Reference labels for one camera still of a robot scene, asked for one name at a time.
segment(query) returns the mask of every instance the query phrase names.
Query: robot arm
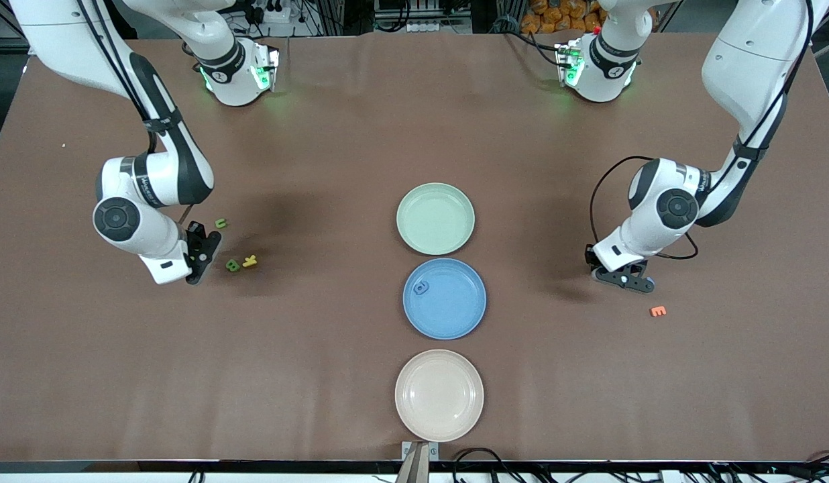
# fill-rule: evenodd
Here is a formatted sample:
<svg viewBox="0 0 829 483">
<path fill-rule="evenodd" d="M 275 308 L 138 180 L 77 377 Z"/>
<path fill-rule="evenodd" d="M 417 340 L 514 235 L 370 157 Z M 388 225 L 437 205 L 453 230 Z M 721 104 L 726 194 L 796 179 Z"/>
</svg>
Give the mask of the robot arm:
<svg viewBox="0 0 829 483">
<path fill-rule="evenodd" d="M 829 0 L 814 3 L 811 18 L 828 6 Z M 693 224 L 715 226 L 733 215 L 785 113 L 788 71 L 807 48 L 811 23 L 802 1 L 740 0 L 702 71 L 707 91 L 739 121 L 739 135 L 718 171 L 656 159 L 635 174 L 632 216 L 593 247 L 605 271 L 658 254 Z"/>
<path fill-rule="evenodd" d="M 137 254 L 159 284 L 199 281 L 219 235 L 206 237 L 198 223 L 184 230 L 157 208 L 200 203 L 215 179 L 158 73 L 120 39 L 101 0 L 13 0 L 12 6 L 43 64 L 76 83 L 132 100 L 166 148 L 105 163 L 93 211 L 99 235 Z"/>
<path fill-rule="evenodd" d="M 561 82 L 583 98 L 595 102 L 611 101 L 632 80 L 638 54 L 653 31 L 653 18 L 647 11 L 656 0 L 601 0 L 608 17 L 599 34 L 584 34 L 567 44 L 577 55 L 558 54 Z"/>
<path fill-rule="evenodd" d="M 215 10 L 235 0 L 125 0 L 125 4 L 175 31 L 201 65 L 206 88 L 227 106 L 243 106 L 274 90 L 279 52 L 233 36 Z"/>
</svg>

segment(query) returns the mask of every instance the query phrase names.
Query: black cord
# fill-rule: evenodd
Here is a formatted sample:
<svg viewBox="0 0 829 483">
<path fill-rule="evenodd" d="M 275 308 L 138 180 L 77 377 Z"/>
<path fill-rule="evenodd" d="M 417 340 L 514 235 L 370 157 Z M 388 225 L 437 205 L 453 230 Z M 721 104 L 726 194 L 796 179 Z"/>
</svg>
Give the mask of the black cord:
<svg viewBox="0 0 829 483">
<path fill-rule="evenodd" d="M 196 470 L 194 470 L 194 473 L 192 473 L 190 475 L 190 477 L 188 477 L 188 483 L 204 483 L 205 481 L 206 481 L 206 472 L 204 472 L 200 468 L 197 468 Z"/>
<path fill-rule="evenodd" d="M 334 24 L 337 24 L 338 27 L 346 28 L 341 22 L 338 22 L 334 17 L 325 15 L 325 13 L 320 12 L 319 8 L 317 8 L 317 6 L 314 5 L 313 3 L 307 2 L 307 8 L 308 9 L 313 9 L 313 11 L 316 12 L 316 15 L 319 15 L 319 18 L 329 19 L 329 21 L 332 21 L 332 22 L 334 22 Z"/>
<path fill-rule="evenodd" d="M 757 481 L 757 483 L 769 483 L 768 481 L 762 479 L 760 476 L 758 476 L 754 473 L 751 473 L 750 471 L 743 470 L 742 468 L 739 467 L 739 465 L 734 464 L 733 467 L 736 468 L 737 471 L 741 471 L 745 474 L 748 474 L 749 478 L 751 478 L 752 480 Z"/>
<path fill-rule="evenodd" d="M 821 458 L 811 460 L 811 461 L 809 461 L 809 463 L 810 464 L 821 464 L 822 462 L 827 462 L 827 461 L 829 461 L 829 454 L 825 455 L 825 456 L 822 456 Z"/>
<path fill-rule="evenodd" d="M 92 34 L 93 39 L 96 40 L 96 43 L 99 44 L 99 49 L 101 49 L 102 55 L 105 56 L 105 60 L 107 60 L 107 63 L 111 65 L 111 68 L 113 70 L 114 75 L 117 77 L 117 80 L 119 80 L 119 83 L 123 86 L 125 94 L 127 95 L 127 97 L 129 97 L 129 100 L 131 101 L 133 106 L 135 106 L 135 109 L 137 110 L 137 113 L 139 114 L 139 116 L 141 116 L 141 120 L 146 121 L 147 119 L 149 119 L 149 114 L 145 110 L 144 105 L 141 104 L 141 101 L 140 101 L 140 98 L 137 95 L 137 92 L 135 91 L 135 89 L 131 85 L 131 82 L 129 80 L 129 75 L 127 74 L 127 71 L 125 70 L 125 66 L 123 65 L 122 61 L 120 61 L 120 59 L 119 59 L 119 53 L 117 52 L 116 46 L 114 46 L 113 39 L 111 37 L 111 33 L 108 32 L 108 29 L 107 29 L 107 25 L 105 25 L 105 19 L 101 15 L 101 10 L 99 9 L 98 2 L 93 2 L 93 7 L 95 7 L 96 15 L 99 16 L 99 22 L 101 22 L 102 30 L 105 31 L 105 35 L 108 37 L 108 40 L 110 40 L 110 44 L 111 44 L 111 48 L 113 49 L 112 52 L 114 53 L 114 57 L 117 58 L 117 61 L 119 63 L 119 67 L 122 68 L 122 70 L 117 68 L 117 63 L 114 62 L 113 58 L 110 55 L 110 52 L 108 52 L 107 49 L 105 48 L 105 43 L 104 43 L 104 41 L 102 41 L 102 36 L 100 36 L 99 32 L 95 29 L 95 24 L 93 24 L 93 20 L 90 18 L 89 12 L 87 12 L 87 7 L 84 6 L 83 0 L 76 0 L 76 2 L 78 4 L 78 9 L 80 9 L 80 12 L 83 13 L 83 15 L 84 15 L 84 21 L 87 23 L 87 27 L 89 27 L 89 29 L 90 29 L 90 34 Z M 147 147 L 147 153 L 153 153 L 155 151 L 155 147 L 157 146 L 157 139 L 155 138 L 155 135 L 152 134 L 151 132 L 148 132 L 148 135 L 149 135 L 149 146 Z"/>
<path fill-rule="evenodd" d="M 716 481 L 716 483 L 726 483 L 721 475 L 718 473 L 718 470 L 713 467 L 712 464 L 706 464 L 707 468 L 710 469 L 710 474 L 712 475 L 712 479 Z"/>
<path fill-rule="evenodd" d="M 614 163 L 614 165 L 599 178 L 599 181 L 596 181 L 596 186 L 593 187 L 593 192 L 590 193 L 590 207 L 588 209 L 588 213 L 590 215 L 590 232 L 593 233 L 593 239 L 598 244 L 599 243 L 599 235 L 596 233 L 596 224 L 593 222 L 593 202 L 596 200 L 596 192 L 599 191 L 599 186 L 602 186 L 602 181 L 605 181 L 605 178 L 608 178 L 608 175 L 611 174 L 614 169 L 620 167 L 621 164 L 624 162 L 633 160 L 633 159 L 641 159 L 643 161 L 653 161 L 653 158 L 647 156 L 629 156 L 621 159 L 620 161 Z M 685 233 L 685 238 L 688 239 L 688 242 L 692 245 L 693 253 L 688 254 L 688 256 L 670 256 L 669 254 L 656 254 L 657 257 L 667 259 L 667 260 L 690 260 L 694 257 L 698 256 L 699 250 L 698 245 L 692 239 L 692 236 L 687 232 Z"/>
<path fill-rule="evenodd" d="M 405 19 L 402 18 L 403 9 L 405 9 L 404 10 L 405 15 L 406 15 Z M 411 15 L 411 11 L 412 11 L 411 2 L 409 0 L 405 0 L 405 3 L 400 4 L 400 17 L 398 19 L 396 19 L 396 22 L 394 22 L 394 24 L 390 28 L 383 28 L 383 27 L 380 27 L 379 25 L 375 25 L 376 30 L 381 30 L 382 32 L 388 32 L 390 34 L 393 34 L 394 32 L 398 32 L 398 31 L 402 30 L 402 28 L 405 27 L 406 24 L 408 24 L 408 19 L 409 19 L 409 16 Z"/>
<path fill-rule="evenodd" d="M 301 11 L 304 12 L 305 10 L 305 0 L 301 0 Z M 316 33 L 313 33 L 313 29 L 310 28 L 310 25 L 307 26 L 307 31 L 310 32 L 311 36 L 321 37 L 322 36 L 322 27 L 316 22 L 316 19 L 313 18 L 313 10 L 310 7 L 306 8 L 307 15 L 310 15 L 310 20 L 313 22 L 314 27 L 316 27 Z"/>
<path fill-rule="evenodd" d="M 674 19 L 674 15 L 677 15 L 677 10 L 680 9 L 683 1 L 684 0 L 680 0 L 680 3 L 676 4 L 676 6 L 674 7 L 674 11 L 671 13 L 671 16 L 668 17 L 668 21 L 666 21 L 664 25 L 659 26 L 659 30 L 657 30 L 658 32 L 664 32 L 665 28 L 668 27 L 669 24 L 671 24 L 672 19 Z"/>
<path fill-rule="evenodd" d="M 662 481 L 660 479 L 645 480 L 645 479 L 641 478 L 640 473 L 636 473 L 637 477 L 632 476 L 629 473 L 611 473 L 611 475 L 616 477 L 618 480 L 623 480 L 623 481 L 631 480 L 631 481 L 636 481 L 637 483 L 659 483 L 659 481 Z"/>
<path fill-rule="evenodd" d="M 559 63 L 558 61 L 549 58 L 549 56 L 546 55 L 546 52 L 543 52 L 543 49 L 540 47 L 540 44 L 534 41 L 534 34 L 530 34 L 530 36 L 532 45 L 534 47 L 537 47 L 537 52 L 540 52 L 541 57 L 545 58 L 547 63 L 555 65 L 556 67 L 571 67 L 570 64 L 565 64 L 563 62 Z"/>
<path fill-rule="evenodd" d="M 728 468 L 728 473 L 730 474 L 730 483 L 742 483 L 742 478 L 739 477 L 739 474 L 733 470 L 730 466 Z"/>
<path fill-rule="evenodd" d="M 144 114 L 146 114 L 144 121 L 150 119 L 149 113 L 147 112 L 146 108 L 144 108 L 144 104 L 141 103 L 141 96 L 137 94 L 137 90 L 135 86 L 129 80 L 129 71 L 125 68 L 123 64 L 123 59 L 119 57 L 119 52 L 117 52 L 117 46 L 113 43 L 113 37 L 111 37 L 111 31 L 105 25 L 105 18 L 104 15 L 101 15 L 101 9 L 99 9 L 99 3 L 93 2 L 93 9 L 95 9 L 95 15 L 98 16 L 99 21 L 101 22 L 101 28 L 105 32 L 105 37 L 107 38 L 107 42 L 111 45 L 111 51 L 113 52 L 114 58 L 117 59 L 117 64 L 119 64 L 120 69 L 122 70 L 123 77 L 125 81 L 129 85 L 129 89 L 131 89 L 131 93 L 135 98 L 135 103 L 138 106 L 138 110 Z M 150 131 L 147 131 L 149 135 L 149 146 L 147 147 L 147 153 L 151 154 L 155 152 L 155 147 L 158 144 L 158 139 L 152 134 Z"/>
<path fill-rule="evenodd" d="M 550 51 L 550 52 L 558 52 L 561 49 L 559 47 L 547 46 L 547 45 L 544 45 L 544 44 L 541 44 L 541 43 L 537 42 L 536 40 L 534 40 L 534 34 L 531 34 L 531 39 L 528 40 L 527 37 L 524 37 L 521 34 L 519 34 L 517 32 L 510 31 L 510 30 L 504 30 L 504 31 L 498 32 L 498 33 L 499 34 L 508 34 L 509 36 L 518 37 L 519 40 L 522 40 L 522 42 L 528 44 L 529 46 L 537 47 L 537 49 L 540 49 L 540 50 Z"/>
<path fill-rule="evenodd" d="M 509 474 L 513 480 L 518 481 L 518 483 L 526 483 L 524 478 L 522 478 L 520 474 L 516 473 L 515 471 L 510 471 L 510 468 L 507 468 L 507 465 L 504 463 L 504 461 L 501 460 L 501 458 L 498 457 L 497 453 L 495 453 L 491 449 L 488 449 L 488 447 L 469 447 L 469 449 L 463 449 L 457 453 L 457 457 L 454 459 L 453 462 L 453 483 L 460 483 L 460 480 L 457 480 L 457 466 L 459 465 L 461 459 L 465 458 L 467 455 L 470 455 L 470 453 L 478 452 L 489 453 L 489 455 L 491 455 L 492 458 L 494 458 L 495 461 L 497 461 L 498 464 L 500 464 L 501 467 L 504 468 L 504 471 L 507 474 Z"/>
<path fill-rule="evenodd" d="M 653 161 L 653 158 L 647 156 L 629 156 L 621 159 L 617 163 L 614 163 L 614 165 L 611 168 L 609 168 L 608 171 L 605 172 L 605 174 L 602 175 L 602 178 L 599 178 L 599 181 L 596 181 L 596 186 L 593 186 L 593 192 L 590 193 L 590 208 L 588 210 L 590 214 L 590 231 L 593 233 L 593 241 L 595 241 L 597 244 L 599 243 L 599 235 L 596 233 L 596 226 L 593 223 L 593 201 L 594 199 L 596 199 L 596 192 L 599 191 L 599 186 L 602 186 L 602 181 L 605 181 L 605 178 L 608 178 L 608 175 L 611 174 L 614 171 L 614 169 L 619 168 L 620 165 L 624 162 L 632 161 L 633 159 L 641 159 L 642 161 Z"/>
<path fill-rule="evenodd" d="M 581 472 L 581 473 L 579 473 L 579 474 L 575 475 L 574 477 L 572 477 L 572 478 L 568 479 L 567 481 L 565 481 L 565 483 L 575 483 L 575 482 L 576 482 L 576 480 L 578 480 L 579 478 L 581 478 L 582 476 L 584 476 L 584 475 L 586 475 L 586 474 L 587 474 L 587 472 L 586 472 L 586 471 L 583 471 L 583 472 Z"/>
<path fill-rule="evenodd" d="M 191 57 L 194 57 L 194 52 L 191 52 L 191 48 L 188 47 L 188 42 L 185 42 L 184 40 L 182 41 L 182 53 L 184 53 L 185 55 L 190 55 Z M 194 65 L 191 65 L 191 70 L 193 70 L 194 72 L 199 72 L 200 71 L 200 63 L 195 62 Z"/>
</svg>

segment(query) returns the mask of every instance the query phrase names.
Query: black cable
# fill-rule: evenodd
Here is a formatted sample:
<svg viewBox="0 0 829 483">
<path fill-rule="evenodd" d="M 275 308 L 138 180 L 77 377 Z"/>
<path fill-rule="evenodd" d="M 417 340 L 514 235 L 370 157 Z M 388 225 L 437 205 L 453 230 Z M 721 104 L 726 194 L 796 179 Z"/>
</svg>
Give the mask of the black cable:
<svg viewBox="0 0 829 483">
<path fill-rule="evenodd" d="M 185 42 L 184 40 L 182 41 L 182 53 L 184 53 L 185 55 L 190 55 L 191 57 L 194 57 L 194 52 L 191 52 L 191 48 L 188 47 L 188 42 Z M 195 62 L 194 65 L 191 65 L 191 70 L 193 70 L 194 72 L 199 72 L 200 71 L 200 63 Z"/>
<path fill-rule="evenodd" d="M 789 93 L 789 89 L 791 88 L 791 85 L 793 85 L 793 81 L 795 80 L 795 73 L 797 72 L 797 70 L 799 70 L 799 65 L 802 63 L 802 59 L 805 57 L 805 52 L 808 51 L 811 45 L 811 36 L 814 33 L 814 4 L 811 2 L 811 0 L 805 0 L 805 6 L 808 8 L 808 31 L 805 34 L 805 40 L 802 45 L 802 51 L 799 52 L 799 57 L 795 59 L 795 62 L 791 67 L 791 71 L 789 71 L 787 79 L 785 79 L 785 83 L 781 86 L 781 91 L 779 91 L 779 94 L 775 96 L 773 102 L 771 102 L 771 104 L 767 108 L 767 112 L 763 114 L 763 116 L 761 117 L 761 121 L 757 123 L 755 128 L 752 130 L 751 134 L 749 134 L 749 137 L 742 142 L 744 146 L 749 145 L 749 142 L 754 139 L 755 134 L 757 134 L 757 132 L 760 131 L 763 123 L 767 122 L 769 114 L 773 112 L 773 108 L 776 106 L 776 104 L 779 103 L 782 96 Z M 724 169 L 724 174 L 722 174 L 721 177 L 718 178 L 716 184 L 712 185 L 710 190 L 707 192 L 707 197 L 712 195 L 712 192 L 714 192 L 718 188 L 719 184 L 722 184 L 724 178 L 727 177 L 728 173 L 730 173 L 730 169 L 733 168 L 734 164 L 736 164 L 737 157 L 738 156 L 734 154 L 733 158 L 730 159 L 730 164 L 728 164 L 728 167 Z"/>
<path fill-rule="evenodd" d="M 574 477 L 572 477 L 572 478 L 568 479 L 568 480 L 567 480 L 567 481 L 565 481 L 564 483 L 575 483 L 575 482 L 576 482 L 576 480 L 578 480 L 579 478 L 581 478 L 582 476 L 584 476 L 584 475 L 586 475 L 586 474 L 587 474 L 587 472 L 586 472 L 586 471 L 583 471 L 583 472 L 581 472 L 581 473 L 579 473 L 579 474 L 575 475 Z"/>
<path fill-rule="evenodd" d="M 742 478 L 739 477 L 739 474 L 733 470 L 730 466 L 727 467 L 728 473 L 730 474 L 730 483 L 742 483 Z"/>
<path fill-rule="evenodd" d="M 510 31 L 510 30 L 504 30 L 504 31 L 498 32 L 498 33 L 499 34 L 508 34 L 509 36 L 518 37 L 519 40 L 522 40 L 522 42 L 528 44 L 529 46 L 537 47 L 537 49 L 542 49 L 544 51 L 550 51 L 550 52 L 561 51 L 561 48 L 559 48 L 559 47 L 546 46 L 544 44 L 541 44 L 541 43 L 537 42 L 536 40 L 534 40 L 534 34 L 531 34 L 531 39 L 528 40 L 527 37 L 524 37 L 521 34 L 519 34 L 517 32 Z"/>
<path fill-rule="evenodd" d="M 534 34 L 531 34 L 531 41 L 533 41 L 533 40 L 534 40 Z M 571 67 L 570 64 L 566 64 L 566 63 L 563 63 L 563 62 L 558 62 L 556 60 L 552 60 L 551 58 L 549 58 L 549 56 L 546 55 L 546 52 L 543 52 L 543 49 L 540 48 L 540 44 L 538 44 L 536 42 L 533 42 L 533 46 L 537 47 L 537 52 L 540 52 L 541 57 L 545 58 L 547 63 L 555 65 L 556 67 L 568 67 L 568 68 Z"/>
<path fill-rule="evenodd" d="M 737 470 L 739 470 L 739 471 L 742 471 L 742 472 L 743 472 L 743 473 L 745 473 L 745 474 L 748 474 L 748 475 L 749 475 L 749 478 L 751 478 L 752 480 L 757 481 L 757 483 L 769 483 L 768 481 L 766 481 L 766 480 L 762 479 L 760 476 L 758 476 L 758 475 L 756 475 L 756 474 L 754 474 L 754 473 L 751 473 L 750 471 L 745 471 L 745 470 L 743 470 L 742 468 L 740 468 L 740 467 L 739 467 L 739 466 L 737 466 L 737 465 L 734 465 L 734 468 L 736 468 L 736 469 L 737 469 Z"/>
<path fill-rule="evenodd" d="M 142 104 L 141 96 L 137 94 L 135 86 L 131 83 L 131 80 L 129 80 L 129 71 L 127 71 L 127 69 L 125 68 L 125 65 L 123 64 L 123 59 L 119 57 L 119 52 L 117 52 L 117 46 L 113 43 L 111 31 L 108 30 L 107 25 L 105 25 L 105 16 L 101 15 L 101 9 L 99 9 L 98 2 L 93 2 L 93 9 L 95 9 L 96 16 L 98 16 L 99 21 L 101 22 L 101 29 L 105 32 L 105 37 L 107 38 L 108 43 L 111 45 L 111 51 L 113 52 L 114 58 L 117 59 L 117 64 L 119 64 L 119 67 L 122 68 L 123 77 L 125 78 L 126 83 L 129 85 L 129 89 L 131 89 L 133 100 L 135 101 L 138 110 L 145 114 L 143 121 L 147 121 L 150 119 L 149 113 L 144 107 L 144 104 Z M 147 131 L 147 134 L 149 135 L 149 146 L 147 147 L 147 153 L 151 154 L 155 152 L 155 148 L 158 145 L 158 139 L 150 131 Z"/>
<path fill-rule="evenodd" d="M 206 481 L 206 472 L 204 472 L 200 468 L 197 468 L 196 470 L 194 470 L 194 473 L 192 473 L 190 475 L 190 477 L 188 477 L 188 483 L 204 483 L 205 481 Z"/>
<path fill-rule="evenodd" d="M 614 169 L 620 167 L 621 164 L 624 162 L 633 160 L 633 159 L 641 159 L 642 161 L 653 161 L 653 158 L 647 156 L 629 156 L 621 159 L 620 161 L 614 163 L 614 165 L 599 178 L 599 181 L 596 181 L 596 186 L 593 187 L 593 192 L 590 193 L 590 207 L 588 209 L 588 213 L 590 215 L 590 232 L 593 233 L 593 239 L 598 244 L 599 243 L 599 235 L 596 233 L 596 224 L 593 222 L 593 202 L 596 200 L 596 192 L 599 191 L 599 186 L 602 186 L 602 181 L 605 181 L 605 178 L 608 178 L 608 175 L 611 174 Z M 693 253 L 688 254 L 688 256 L 670 256 L 669 254 L 656 254 L 657 257 L 667 259 L 667 260 L 690 260 L 694 257 L 698 256 L 699 250 L 698 245 L 692 239 L 692 236 L 687 232 L 685 233 L 685 238 L 688 239 L 688 242 L 692 245 L 694 249 Z"/>
<path fill-rule="evenodd" d="M 405 15 L 406 15 L 405 19 L 402 18 L 403 9 L 405 9 L 404 10 Z M 409 16 L 411 16 L 411 9 L 412 9 L 411 2 L 409 0 L 405 0 L 405 3 L 400 4 L 400 17 L 396 20 L 396 22 L 394 22 L 394 24 L 390 28 L 383 28 L 383 27 L 380 27 L 377 24 L 377 25 L 375 25 L 376 30 L 381 30 L 382 32 L 388 32 L 390 34 L 393 34 L 394 32 L 398 32 L 398 31 L 402 30 L 402 28 L 405 27 L 406 24 L 408 24 Z"/>
<path fill-rule="evenodd" d="M 617 476 L 617 475 L 620 475 L 620 476 L 622 476 L 622 477 L 623 477 L 623 479 L 624 479 L 624 480 L 636 481 L 637 483 L 659 483 L 659 481 L 662 481 L 662 480 L 660 480 L 660 479 L 656 479 L 656 480 L 645 480 L 645 479 L 641 478 L 641 474 L 640 474 L 640 473 L 636 473 L 637 477 L 636 477 L 636 476 L 632 476 L 632 475 L 631 475 L 631 474 L 629 474 L 629 473 L 611 473 L 611 475 L 612 475 L 612 476 Z"/>
<path fill-rule="evenodd" d="M 716 483 L 726 483 L 724 479 L 721 477 L 721 474 L 718 473 L 718 470 L 713 467 L 712 464 L 706 464 L 707 468 L 710 469 L 710 474 L 712 475 L 712 479 L 716 481 Z"/>
<path fill-rule="evenodd" d="M 513 480 L 518 481 L 518 483 L 526 483 L 524 478 L 522 478 L 522 476 L 519 473 L 516 473 L 515 471 L 510 471 L 510 468 L 507 468 L 507 465 L 504 463 L 503 460 L 501 460 L 501 458 L 498 457 L 497 453 L 495 453 L 491 449 L 488 449 L 488 447 L 469 447 L 469 449 L 463 449 L 457 453 L 457 456 L 453 461 L 453 483 L 460 483 L 460 480 L 457 479 L 457 466 L 459 465 L 461 459 L 465 458 L 467 455 L 470 455 L 470 453 L 478 452 L 489 453 L 489 455 L 491 455 L 492 458 L 494 458 L 495 461 L 497 461 L 498 464 L 500 464 L 501 467 L 504 468 L 504 471 L 507 474 L 509 474 Z"/>
<path fill-rule="evenodd" d="M 310 2 L 307 2 L 307 8 L 308 8 L 308 9 L 313 9 L 313 11 L 315 11 L 315 12 L 316 12 L 316 15 L 319 15 L 319 18 L 329 19 L 329 21 L 332 21 L 334 24 L 337 24 L 337 25 L 338 25 L 338 27 L 340 27 L 340 28 L 346 28 L 346 25 L 343 25 L 341 22 L 338 22 L 338 21 L 337 21 L 334 17 L 331 17 L 331 16 L 328 16 L 328 15 L 325 15 L 325 13 L 320 12 L 320 11 L 319 11 L 319 8 L 317 8 L 317 6 L 316 6 L 316 5 L 314 5 L 314 4 L 310 3 Z"/>
<path fill-rule="evenodd" d="M 590 193 L 590 208 L 588 210 L 590 214 L 590 231 L 593 233 L 593 241 L 595 241 L 597 244 L 599 243 L 599 235 L 596 233 L 596 226 L 593 223 L 593 201 L 594 199 L 596 199 L 596 192 L 599 191 L 599 186 L 602 186 L 602 181 L 605 181 L 605 178 L 608 178 L 608 175 L 611 174 L 614 171 L 614 169 L 619 168 L 620 165 L 624 162 L 632 161 L 633 159 L 641 159 L 642 161 L 653 161 L 653 158 L 647 156 L 629 156 L 621 159 L 617 163 L 614 163 L 614 165 L 611 168 L 609 168 L 608 171 L 605 172 L 605 174 L 602 175 L 602 178 L 599 178 L 599 181 L 596 181 L 596 186 L 593 186 L 593 192 Z"/>
<path fill-rule="evenodd" d="M 829 461 L 829 454 L 825 455 L 825 456 L 822 456 L 821 458 L 811 460 L 811 461 L 809 461 L 809 464 L 821 464 L 822 462 L 827 462 L 827 461 Z"/>
<path fill-rule="evenodd" d="M 676 4 L 676 6 L 674 7 L 674 12 L 671 13 L 671 16 L 668 17 L 668 21 L 666 21 L 664 25 L 659 26 L 659 30 L 657 30 L 658 32 L 664 32 L 665 28 L 668 27 L 669 24 L 671 24 L 672 19 L 674 19 L 674 15 L 677 15 L 677 10 L 680 9 L 680 7 L 683 4 L 683 1 L 684 0 L 680 0 L 680 3 Z"/>
<path fill-rule="evenodd" d="M 144 109 L 144 106 L 142 106 L 137 92 L 135 91 L 135 89 L 133 89 L 133 86 L 129 81 L 129 77 L 127 76 L 127 73 L 125 71 L 125 66 L 123 65 L 122 61 L 119 61 L 120 67 L 123 68 L 123 71 L 120 72 L 119 68 L 117 68 L 117 64 L 114 63 L 113 58 L 110 55 L 110 52 L 108 52 L 107 48 L 105 48 L 105 43 L 102 41 L 102 36 L 100 36 L 99 32 L 96 30 L 95 24 L 93 24 L 93 20 L 90 18 L 89 12 L 87 12 L 87 7 L 84 6 L 83 0 L 76 0 L 76 2 L 78 4 L 78 9 L 80 9 L 80 12 L 84 15 L 84 21 L 87 23 L 87 27 L 89 27 L 90 29 L 90 34 L 92 34 L 93 39 L 95 39 L 96 43 L 99 44 L 99 49 L 101 49 L 101 53 L 103 56 L 105 56 L 105 60 L 107 60 L 107 63 L 111 65 L 111 70 L 113 70 L 114 76 L 117 77 L 117 80 L 119 80 L 119 83 L 123 86 L 125 94 L 127 95 L 127 97 L 129 97 L 129 100 L 135 107 L 135 110 L 137 111 L 139 116 L 141 116 L 141 120 L 146 121 L 147 119 L 149 119 L 149 115 Z M 93 2 L 93 7 L 95 7 L 96 12 L 98 13 L 99 22 L 101 22 L 102 30 L 105 31 L 108 39 L 111 40 L 111 46 L 113 46 L 113 40 L 111 39 L 111 34 L 108 32 L 107 27 L 105 25 L 105 19 L 102 18 L 101 10 L 99 9 L 99 4 L 97 2 Z M 116 47 L 113 47 L 113 53 L 117 60 L 119 60 L 119 54 L 117 52 Z M 155 138 L 155 135 L 151 132 L 148 132 L 148 135 L 149 146 L 147 147 L 147 153 L 153 153 L 155 151 L 155 147 L 157 146 L 157 139 Z"/>
<path fill-rule="evenodd" d="M 310 15 L 310 20 L 313 22 L 314 27 L 316 27 L 316 37 L 322 37 L 322 32 L 320 32 L 321 28 L 319 27 L 319 24 L 316 22 L 316 19 L 313 18 L 313 10 L 311 10 L 309 7 L 307 8 L 307 15 Z M 313 30 L 310 29 L 309 25 L 307 27 L 307 30 L 309 30 L 311 34 L 313 33 Z"/>
</svg>

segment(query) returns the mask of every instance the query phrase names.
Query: blue plate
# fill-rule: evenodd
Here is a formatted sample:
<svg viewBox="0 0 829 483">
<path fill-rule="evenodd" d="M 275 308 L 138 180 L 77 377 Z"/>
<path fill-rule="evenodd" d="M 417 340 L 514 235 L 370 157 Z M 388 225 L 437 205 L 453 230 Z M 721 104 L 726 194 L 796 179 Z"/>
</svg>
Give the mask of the blue plate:
<svg viewBox="0 0 829 483">
<path fill-rule="evenodd" d="M 414 328 L 439 340 L 459 339 L 486 312 L 486 287 L 473 268 L 454 259 L 415 268 L 402 289 L 402 308 Z"/>
</svg>

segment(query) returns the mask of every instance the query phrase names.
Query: table surface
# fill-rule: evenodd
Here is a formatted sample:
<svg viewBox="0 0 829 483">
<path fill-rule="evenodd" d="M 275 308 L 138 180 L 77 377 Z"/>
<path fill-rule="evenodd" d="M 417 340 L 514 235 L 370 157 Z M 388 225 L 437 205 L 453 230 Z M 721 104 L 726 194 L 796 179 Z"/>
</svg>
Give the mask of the table surface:
<svg viewBox="0 0 829 483">
<path fill-rule="evenodd" d="M 721 165 L 736 122 L 700 80 L 712 40 L 654 34 L 603 105 L 502 36 L 271 41 L 279 92 L 240 108 L 204 91 L 178 41 L 133 43 L 215 169 L 191 218 L 229 226 L 198 287 L 155 285 L 93 231 L 102 163 L 145 146 L 129 102 L 31 60 L 0 138 L 0 460 L 398 458 L 414 436 L 396 376 L 433 348 L 469 358 L 486 388 L 444 456 L 828 449 L 829 98 L 813 58 L 733 220 L 693 230 L 697 258 L 651 261 L 650 296 L 583 263 L 590 190 L 617 159 Z M 636 168 L 600 190 L 601 232 L 627 216 Z M 489 305 L 463 339 L 427 339 L 402 312 L 429 257 L 397 235 L 396 206 L 428 181 L 476 209 L 453 257 Z M 252 271 L 225 269 L 251 254 Z"/>
</svg>

